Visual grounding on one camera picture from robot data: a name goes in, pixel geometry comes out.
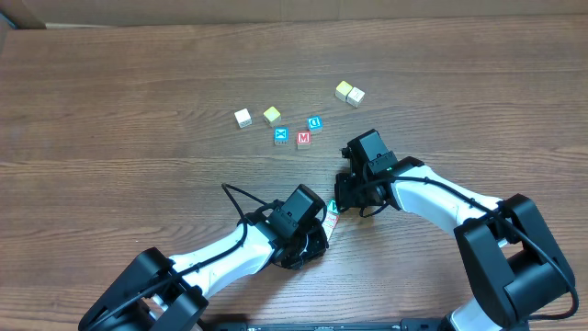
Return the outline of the green letter V block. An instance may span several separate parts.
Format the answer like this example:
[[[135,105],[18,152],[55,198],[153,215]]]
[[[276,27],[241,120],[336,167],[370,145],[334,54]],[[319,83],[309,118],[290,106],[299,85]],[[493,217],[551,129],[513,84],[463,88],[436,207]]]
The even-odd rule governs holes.
[[[329,203],[327,204],[327,211],[332,213],[332,214],[339,214],[339,210],[336,204],[335,200],[330,200]]]

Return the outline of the red letter Y block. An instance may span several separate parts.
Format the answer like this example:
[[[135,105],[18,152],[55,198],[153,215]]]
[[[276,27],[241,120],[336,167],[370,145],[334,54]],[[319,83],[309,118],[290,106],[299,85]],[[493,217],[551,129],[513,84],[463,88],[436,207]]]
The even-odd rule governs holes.
[[[322,228],[325,231],[325,235],[327,240],[330,240],[334,229],[336,227],[336,225],[338,224],[339,221],[339,215],[332,213],[330,211],[328,211],[326,213],[326,216],[324,218],[324,221],[322,222]]]

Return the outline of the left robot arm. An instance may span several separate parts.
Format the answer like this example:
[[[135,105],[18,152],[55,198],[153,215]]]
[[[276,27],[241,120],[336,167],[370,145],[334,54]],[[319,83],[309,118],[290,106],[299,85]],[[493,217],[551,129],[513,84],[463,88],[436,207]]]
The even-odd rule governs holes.
[[[322,257],[325,202],[303,184],[286,200],[241,212],[233,232],[191,253],[137,255],[79,322],[90,330],[190,330],[209,299],[270,264],[297,270]]]

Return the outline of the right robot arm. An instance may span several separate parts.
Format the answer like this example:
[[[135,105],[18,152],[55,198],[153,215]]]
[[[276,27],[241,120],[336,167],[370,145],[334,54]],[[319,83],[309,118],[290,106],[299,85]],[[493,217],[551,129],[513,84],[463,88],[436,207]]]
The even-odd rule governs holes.
[[[417,158],[398,159],[376,130],[349,141],[341,155],[349,169],[335,177],[339,212],[356,209],[367,218],[391,207],[455,238],[473,297],[437,329],[527,330],[533,321],[578,312],[572,268],[530,198],[502,200],[463,188]]]

